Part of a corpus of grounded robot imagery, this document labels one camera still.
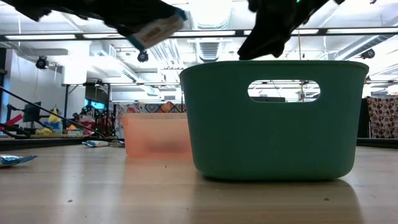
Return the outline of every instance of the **plastic container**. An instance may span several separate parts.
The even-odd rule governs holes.
[[[196,65],[181,74],[196,168],[229,180],[323,180],[353,167],[368,67],[343,61]],[[313,102],[255,102],[257,80],[313,80]]]
[[[132,157],[192,157],[187,114],[126,113],[122,115],[126,153]]]

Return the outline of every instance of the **pink translucent container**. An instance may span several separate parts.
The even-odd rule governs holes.
[[[192,157],[187,114],[126,113],[122,122],[128,156]]]

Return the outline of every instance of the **snack wrapper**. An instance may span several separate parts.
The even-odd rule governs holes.
[[[110,145],[110,143],[106,141],[91,141],[91,140],[82,142],[82,144],[88,147],[106,147]]]
[[[111,141],[111,146],[113,147],[124,147],[124,141],[119,141],[119,140],[112,140]]]
[[[31,161],[37,156],[13,156],[0,154],[0,167],[10,167],[27,161]]]

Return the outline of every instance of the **computer monitor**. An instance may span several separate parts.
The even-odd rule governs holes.
[[[95,109],[99,109],[99,110],[105,109],[105,104],[103,104],[103,103],[91,102],[91,105],[92,105]]]
[[[36,105],[42,106],[42,102],[36,102]],[[25,105],[23,122],[34,122],[40,120],[40,108],[33,105]]]

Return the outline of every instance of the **red object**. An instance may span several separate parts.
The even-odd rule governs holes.
[[[22,118],[24,118],[23,115],[19,114],[15,118],[12,118],[11,120],[7,121],[5,124],[12,126],[12,125],[16,124],[18,121],[20,121]]]
[[[86,128],[91,128],[91,129],[94,129],[94,126],[95,126],[94,121],[81,121],[80,124]],[[83,134],[91,134],[91,131],[84,129]]]

